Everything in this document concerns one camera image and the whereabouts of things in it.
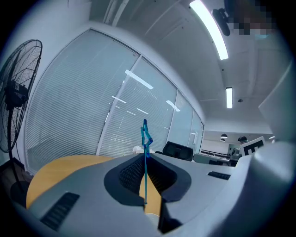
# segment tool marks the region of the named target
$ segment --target ceiling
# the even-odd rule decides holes
[[[122,1],[117,1],[115,13]],[[155,48],[191,88],[206,115],[215,108],[227,110],[225,87],[234,89],[233,110],[242,105],[257,108],[291,59],[280,33],[275,31],[266,39],[256,40],[255,36],[233,31],[229,37],[223,36],[229,59],[221,61],[206,27],[189,8],[192,1],[125,0],[116,27],[136,34]],[[90,19],[103,22],[109,3],[92,0]],[[203,3],[209,11],[223,7],[223,0]]]
[[[257,134],[257,133],[249,134],[249,133],[236,133],[236,132],[227,132],[226,134],[228,138],[225,139],[225,142],[230,144],[240,144],[240,142],[238,142],[237,139],[243,136],[245,136],[249,142],[262,136],[264,137],[266,142],[271,142],[271,139],[269,138],[273,136],[272,134]],[[203,138],[205,140],[210,140],[210,141],[220,141],[221,135],[222,135],[221,132],[205,131],[203,133]]]

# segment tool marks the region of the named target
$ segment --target black rectangular slot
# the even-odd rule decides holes
[[[228,180],[230,178],[230,175],[227,174],[222,174],[222,173],[218,173],[215,171],[211,171],[208,173],[209,176],[218,178],[218,179],[223,179],[223,180]]]
[[[65,193],[42,217],[41,222],[57,231],[78,198],[77,194]]]

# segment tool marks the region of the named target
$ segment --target standing fan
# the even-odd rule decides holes
[[[41,52],[42,43],[39,40],[28,40],[10,55],[0,72],[0,149],[9,153],[16,179],[10,190],[11,198],[23,206],[29,183],[19,181],[12,149],[19,136]]]

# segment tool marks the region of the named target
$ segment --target yellow desk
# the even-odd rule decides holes
[[[27,193],[26,207],[29,208],[37,197],[72,174],[74,171],[86,166],[107,162],[112,159],[113,158],[106,156],[80,155],[67,156],[48,163],[43,166],[32,179]],[[145,198],[144,177],[141,181],[140,196]],[[161,197],[148,176],[147,205],[145,206],[145,213],[153,213],[159,216],[160,204]]]

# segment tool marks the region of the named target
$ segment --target black base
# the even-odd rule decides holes
[[[26,208],[26,197],[30,183],[26,181],[20,181],[23,191],[20,190],[17,182],[15,182],[10,189],[10,197],[13,201],[19,203]]]

